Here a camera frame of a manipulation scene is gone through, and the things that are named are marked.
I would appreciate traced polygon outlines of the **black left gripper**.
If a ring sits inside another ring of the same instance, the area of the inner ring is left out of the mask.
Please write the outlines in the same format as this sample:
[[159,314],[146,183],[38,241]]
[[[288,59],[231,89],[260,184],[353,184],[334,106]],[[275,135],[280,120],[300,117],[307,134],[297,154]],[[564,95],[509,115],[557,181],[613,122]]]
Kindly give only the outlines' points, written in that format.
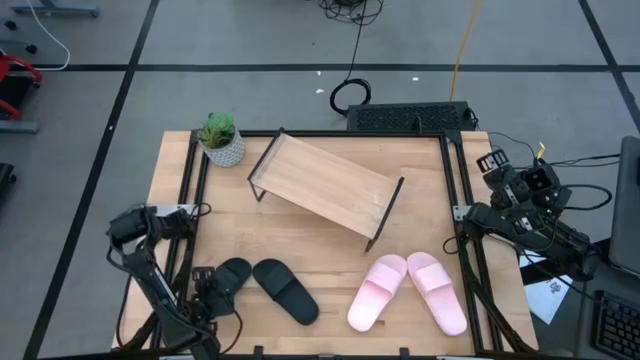
[[196,294],[191,299],[191,313],[195,318],[215,320],[234,313],[233,300],[226,293],[217,291],[214,267],[195,267],[192,279]]

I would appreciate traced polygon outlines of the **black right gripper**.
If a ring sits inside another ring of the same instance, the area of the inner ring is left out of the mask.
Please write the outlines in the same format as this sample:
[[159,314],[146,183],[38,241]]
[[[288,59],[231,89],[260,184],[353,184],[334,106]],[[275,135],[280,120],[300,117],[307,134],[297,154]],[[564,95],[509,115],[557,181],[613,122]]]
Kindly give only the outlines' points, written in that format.
[[487,173],[487,186],[492,191],[490,205],[497,210],[512,208],[530,199],[530,188],[524,180],[526,171],[503,167],[508,163],[509,158],[501,148],[477,160],[481,173]]

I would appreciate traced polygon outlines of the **black slide sandal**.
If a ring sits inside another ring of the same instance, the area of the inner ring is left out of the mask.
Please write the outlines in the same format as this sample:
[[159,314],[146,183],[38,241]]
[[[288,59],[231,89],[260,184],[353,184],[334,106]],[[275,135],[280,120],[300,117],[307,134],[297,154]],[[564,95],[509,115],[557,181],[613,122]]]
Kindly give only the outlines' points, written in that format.
[[252,272],[251,264],[239,257],[223,262],[215,271],[215,315],[231,315],[235,309],[235,295],[244,286]]
[[264,259],[252,270],[252,275],[266,294],[280,305],[296,322],[308,326],[319,316],[319,307],[291,269],[277,259]]

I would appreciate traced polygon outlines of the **pink slide sandal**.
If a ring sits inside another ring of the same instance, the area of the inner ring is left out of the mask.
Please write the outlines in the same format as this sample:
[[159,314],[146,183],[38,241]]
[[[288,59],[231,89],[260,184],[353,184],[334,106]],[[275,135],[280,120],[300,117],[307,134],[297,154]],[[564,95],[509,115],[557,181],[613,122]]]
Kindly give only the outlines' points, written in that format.
[[367,272],[348,310],[347,322],[358,332],[369,331],[395,296],[407,273],[406,260],[396,254],[378,258]]
[[425,252],[409,255],[407,265],[414,286],[441,331],[448,336],[464,333],[467,320],[445,267]]

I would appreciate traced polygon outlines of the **wooden shelf black metal legs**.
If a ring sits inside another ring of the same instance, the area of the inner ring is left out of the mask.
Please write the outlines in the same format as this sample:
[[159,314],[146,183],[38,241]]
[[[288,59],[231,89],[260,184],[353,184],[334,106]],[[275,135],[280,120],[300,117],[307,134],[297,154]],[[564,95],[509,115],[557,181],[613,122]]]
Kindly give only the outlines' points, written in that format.
[[386,225],[405,178],[392,180],[279,129],[247,177],[255,199],[270,193],[368,239]]

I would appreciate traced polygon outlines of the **white triangle-patterned pot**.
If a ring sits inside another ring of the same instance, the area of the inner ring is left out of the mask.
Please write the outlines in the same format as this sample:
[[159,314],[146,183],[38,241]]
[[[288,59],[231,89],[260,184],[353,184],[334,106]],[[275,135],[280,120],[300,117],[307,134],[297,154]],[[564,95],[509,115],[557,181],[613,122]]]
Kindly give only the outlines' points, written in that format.
[[218,148],[209,147],[204,140],[199,143],[209,160],[219,167],[229,168],[238,165],[244,158],[246,146],[240,132],[236,130],[231,141]]

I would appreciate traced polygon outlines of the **grey laptop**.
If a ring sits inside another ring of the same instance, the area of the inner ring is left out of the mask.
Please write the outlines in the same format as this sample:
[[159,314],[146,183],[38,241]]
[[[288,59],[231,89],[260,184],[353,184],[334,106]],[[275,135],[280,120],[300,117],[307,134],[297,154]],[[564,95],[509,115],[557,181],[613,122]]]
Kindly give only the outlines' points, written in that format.
[[640,278],[640,138],[634,136],[621,142],[609,259]]

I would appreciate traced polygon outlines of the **white paper sheet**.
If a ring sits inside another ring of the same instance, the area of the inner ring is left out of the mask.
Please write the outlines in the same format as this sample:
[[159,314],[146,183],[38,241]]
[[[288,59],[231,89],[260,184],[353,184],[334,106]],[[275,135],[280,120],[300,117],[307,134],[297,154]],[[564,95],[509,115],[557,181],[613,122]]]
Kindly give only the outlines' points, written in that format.
[[545,324],[550,325],[573,280],[568,275],[543,280],[524,287],[530,311]]

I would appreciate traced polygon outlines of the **grey side desk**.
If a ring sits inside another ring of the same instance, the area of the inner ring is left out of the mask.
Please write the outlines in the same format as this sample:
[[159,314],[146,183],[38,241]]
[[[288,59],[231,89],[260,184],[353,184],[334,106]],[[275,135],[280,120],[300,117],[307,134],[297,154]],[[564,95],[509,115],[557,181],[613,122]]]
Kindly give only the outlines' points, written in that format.
[[[600,244],[608,253],[608,260],[600,263],[592,280],[573,282],[551,324],[547,325],[537,317],[541,324],[536,330],[541,338],[558,346],[565,346],[573,340],[573,355],[576,357],[616,360],[591,346],[595,292],[603,290],[640,305],[640,278],[620,270],[611,263],[610,241],[602,240]],[[524,257],[520,259],[520,265],[523,279],[531,281],[526,285],[550,279]]]

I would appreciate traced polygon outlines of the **black keyboard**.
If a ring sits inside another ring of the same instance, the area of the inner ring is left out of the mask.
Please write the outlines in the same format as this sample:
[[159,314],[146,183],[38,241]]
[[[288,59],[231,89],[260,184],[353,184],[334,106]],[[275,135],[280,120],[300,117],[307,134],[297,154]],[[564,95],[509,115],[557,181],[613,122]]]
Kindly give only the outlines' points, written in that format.
[[616,360],[640,360],[640,305],[595,292],[591,346]]

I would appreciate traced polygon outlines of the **red cart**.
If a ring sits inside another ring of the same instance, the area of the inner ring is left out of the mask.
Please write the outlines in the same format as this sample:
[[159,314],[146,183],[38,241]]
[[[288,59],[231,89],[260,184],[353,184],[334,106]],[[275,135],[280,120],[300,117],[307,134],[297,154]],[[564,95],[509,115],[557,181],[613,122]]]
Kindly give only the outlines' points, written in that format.
[[25,60],[0,54],[0,120],[20,120],[27,93],[42,80],[41,72]]

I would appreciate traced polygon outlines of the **black aluminium table frame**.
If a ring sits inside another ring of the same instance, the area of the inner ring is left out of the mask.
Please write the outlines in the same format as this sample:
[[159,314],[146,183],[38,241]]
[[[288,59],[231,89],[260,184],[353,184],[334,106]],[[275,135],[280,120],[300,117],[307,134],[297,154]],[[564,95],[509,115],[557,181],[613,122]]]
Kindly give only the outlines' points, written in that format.
[[219,322],[221,345],[232,354],[458,355],[474,353],[473,336],[445,335],[410,280],[405,280],[366,333],[353,330],[347,312],[367,271],[385,254],[423,251],[436,257],[462,293],[460,265],[452,254],[453,221],[440,143],[435,138],[337,132],[311,133],[308,142],[404,183],[379,240],[357,233],[272,195],[257,200],[248,175],[270,134],[247,136],[241,164],[224,169],[195,166],[191,194],[201,194],[206,215],[195,243],[196,265],[215,266],[241,257],[252,263],[285,263],[319,307],[309,326],[296,322],[249,280],[236,295],[237,314]]

